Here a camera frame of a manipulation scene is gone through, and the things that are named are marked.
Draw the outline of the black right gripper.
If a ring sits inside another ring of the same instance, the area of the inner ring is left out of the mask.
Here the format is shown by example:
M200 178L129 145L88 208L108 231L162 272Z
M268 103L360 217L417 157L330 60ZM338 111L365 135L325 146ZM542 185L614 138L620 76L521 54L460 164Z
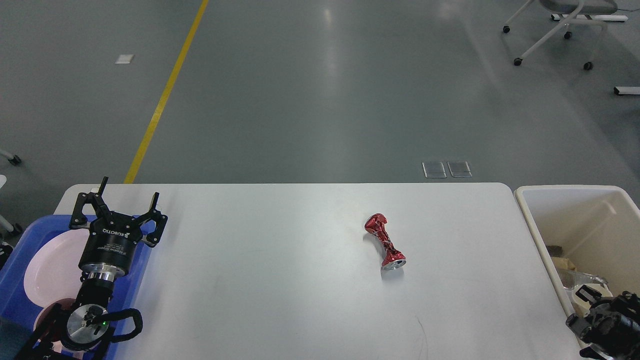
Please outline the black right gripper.
M571 314L566 326L590 346L582 349L583 358L639 358L639 297L634 292L602 296L583 284L577 296L590 303L586 317Z

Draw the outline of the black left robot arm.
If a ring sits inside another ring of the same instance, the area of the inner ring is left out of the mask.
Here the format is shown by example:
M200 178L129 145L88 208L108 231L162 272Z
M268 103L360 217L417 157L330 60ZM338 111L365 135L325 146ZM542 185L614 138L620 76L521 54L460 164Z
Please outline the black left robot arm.
M90 353L102 360L110 345L132 340L143 330L138 309L108 309L115 282L130 273L137 247L155 248L168 217L157 208L154 193L147 212L130 215L110 210L103 199L108 178L96 191L79 193L71 213L70 230L87 230L87 241L78 260L84 277L75 300L64 309L55 301L50 312L32 331L16 360L68 360L70 355L54 349L55 342L75 353Z

